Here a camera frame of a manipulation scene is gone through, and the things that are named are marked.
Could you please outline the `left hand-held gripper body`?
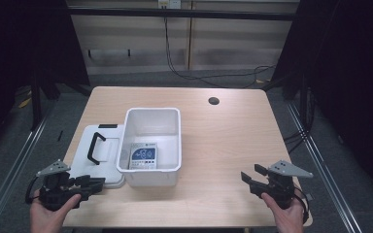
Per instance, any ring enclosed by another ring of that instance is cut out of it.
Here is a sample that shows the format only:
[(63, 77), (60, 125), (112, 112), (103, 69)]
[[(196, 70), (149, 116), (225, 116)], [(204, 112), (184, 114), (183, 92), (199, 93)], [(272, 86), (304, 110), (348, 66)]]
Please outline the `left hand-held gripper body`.
[(63, 207), (76, 192), (70, 189), (68, 171), (70, 167), (61, 160), (56, 160), (36, 174), (43, 179), (43, 184), (37, 196), (41, 206), (55, 212)]

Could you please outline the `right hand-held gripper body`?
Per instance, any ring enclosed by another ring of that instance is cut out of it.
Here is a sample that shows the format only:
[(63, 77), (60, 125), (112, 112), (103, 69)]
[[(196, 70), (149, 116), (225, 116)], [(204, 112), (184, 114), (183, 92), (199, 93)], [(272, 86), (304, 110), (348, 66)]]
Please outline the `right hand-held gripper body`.
[(305, 171), (287, 161), (280, 160), (268, 168), (266, 176), (268, 183), (254, 181), (249, 185), (250, 193), (261, 197), (262, 193), (270, 195), (282, 209), (290, 206), (291, 199), (295, 196), (293, 178), (313, 178), (311, 172)]

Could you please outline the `person's right hand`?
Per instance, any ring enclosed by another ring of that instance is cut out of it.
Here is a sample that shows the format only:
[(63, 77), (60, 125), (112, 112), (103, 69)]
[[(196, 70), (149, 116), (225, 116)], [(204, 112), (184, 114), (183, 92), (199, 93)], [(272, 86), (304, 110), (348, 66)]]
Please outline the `person's right hand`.
[(271, 210), (279, 233), (304, 233), (304, 209), (300, 201), (293, 199), (290, 207), (284, 210), (267, 193), (262, 193), (261, 198)]

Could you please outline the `person's left hand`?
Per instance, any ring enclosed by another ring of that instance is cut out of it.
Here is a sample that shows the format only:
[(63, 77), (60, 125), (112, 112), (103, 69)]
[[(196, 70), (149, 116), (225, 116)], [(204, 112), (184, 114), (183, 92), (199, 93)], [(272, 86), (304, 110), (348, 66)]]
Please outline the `person's left hand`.
[(46, 209), (39, 199), (34, 199), (30, 207), (31, 233), (60, 233), (68, 213), (81, 200), (80, 194), (72, 196), (59, 210)]

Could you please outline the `white and blue box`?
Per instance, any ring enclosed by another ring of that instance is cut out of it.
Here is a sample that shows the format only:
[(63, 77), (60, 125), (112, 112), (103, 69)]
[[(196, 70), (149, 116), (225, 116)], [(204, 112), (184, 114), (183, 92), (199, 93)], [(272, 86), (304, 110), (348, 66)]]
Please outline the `white and blue box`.
[(156, 143), (133, 143), (130, 151), (130, 170), (151, 170), (157, 165)]

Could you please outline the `white plastic storage bin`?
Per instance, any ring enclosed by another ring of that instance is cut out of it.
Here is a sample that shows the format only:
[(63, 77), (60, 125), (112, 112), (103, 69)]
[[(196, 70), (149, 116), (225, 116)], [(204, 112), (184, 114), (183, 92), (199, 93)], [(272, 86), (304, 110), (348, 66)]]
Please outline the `white plastic storage bin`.
[[(133, 143), (156, 143), (157, 165), (130, 170)], [(132, 108), (127, 111), (116, 167), (132, 186), (172, 186), (182, 167), (181, 113), (177, 108)]]

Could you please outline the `black metal stand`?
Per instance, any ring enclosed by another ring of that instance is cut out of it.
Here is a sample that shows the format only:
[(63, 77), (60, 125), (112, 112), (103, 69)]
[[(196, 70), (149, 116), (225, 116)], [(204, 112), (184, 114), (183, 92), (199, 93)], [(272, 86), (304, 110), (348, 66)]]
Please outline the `black metal stand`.
[(34, 131), (42, 120), (40, 84), (39, 77), (36, 73), (34, 73), (31, 78), (31, 100), (33, 110), (31, 130)]

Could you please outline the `black curtain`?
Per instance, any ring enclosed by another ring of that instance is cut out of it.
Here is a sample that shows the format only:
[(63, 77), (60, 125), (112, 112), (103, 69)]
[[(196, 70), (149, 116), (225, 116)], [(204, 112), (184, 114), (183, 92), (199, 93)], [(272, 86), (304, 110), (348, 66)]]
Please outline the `black curtain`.
[(373, 179), (373, 0), (299, 0), (272, 80), (307, 83)]
[(21, 86), (39, 86), (54, 99), (59, 83), (89, 84), (66, 9), (66, 0), (0, 0), (0, 125)]

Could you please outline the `black horizontal bar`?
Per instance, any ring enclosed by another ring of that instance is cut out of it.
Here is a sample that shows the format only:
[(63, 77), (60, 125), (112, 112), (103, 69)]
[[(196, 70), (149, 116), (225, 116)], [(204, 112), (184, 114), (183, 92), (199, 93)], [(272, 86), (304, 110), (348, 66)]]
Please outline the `black horizontal bar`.
[(204, 10), (163, 10), (163, 9), (122, 9), (122, 8), (84, 8), (70, 7), (70, 15), (83, 16), (117, 16), (117, 17), (184, 17), (184, 18), (221, 18), (221, 19), (251, 19), (293, 21), (297, 14), (229, 12)]

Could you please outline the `metal floor rail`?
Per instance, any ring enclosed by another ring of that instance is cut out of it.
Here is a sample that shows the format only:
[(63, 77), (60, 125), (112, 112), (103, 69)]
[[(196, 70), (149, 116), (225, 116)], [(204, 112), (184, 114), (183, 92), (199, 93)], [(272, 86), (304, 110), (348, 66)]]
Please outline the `metal floor rail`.
[(28, 134), (28, 138), (22, 146), (15, 163), (9, 170), (3, 183), (0, 185), (0, 215), (8, 202), (19, 174), (24, 169), (26, 161), (29, 159), (31, 152), (34, 150), (43, 130), (45, 129), (49, 114), (50, 113), (45, 113), (42, 119), (38, 121), (35, 128)]
[(328, 167), (326, 166), (322, 154), (313, 137), (307, 133), (305, 127), (301, 123), (300, 113), (293, 102), (288, 103), (288, 110), (295, 123), (298, 133), (301, 136), (301, 142), (306, 146), (307, 151), (312, 157), (312, 160), (318, 169), (318, 173), (322, 178), (322, 182), (332, 202), (334, 203), (335, 209), (341, 217), (347, 231), (349, 233), (363, 233), (354, 212), (352, 211), (350, 205), (348, 204), (339, 186), (337, 185)]

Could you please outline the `white wall outlet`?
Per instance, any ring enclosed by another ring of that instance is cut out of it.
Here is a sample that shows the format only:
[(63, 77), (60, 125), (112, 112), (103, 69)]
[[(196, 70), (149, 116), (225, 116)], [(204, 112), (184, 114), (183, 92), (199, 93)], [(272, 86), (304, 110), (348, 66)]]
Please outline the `white wall outlet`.
[(157, 7), (159, 9), (179, 10), (182, 7), (181, 0), (157, 0)]

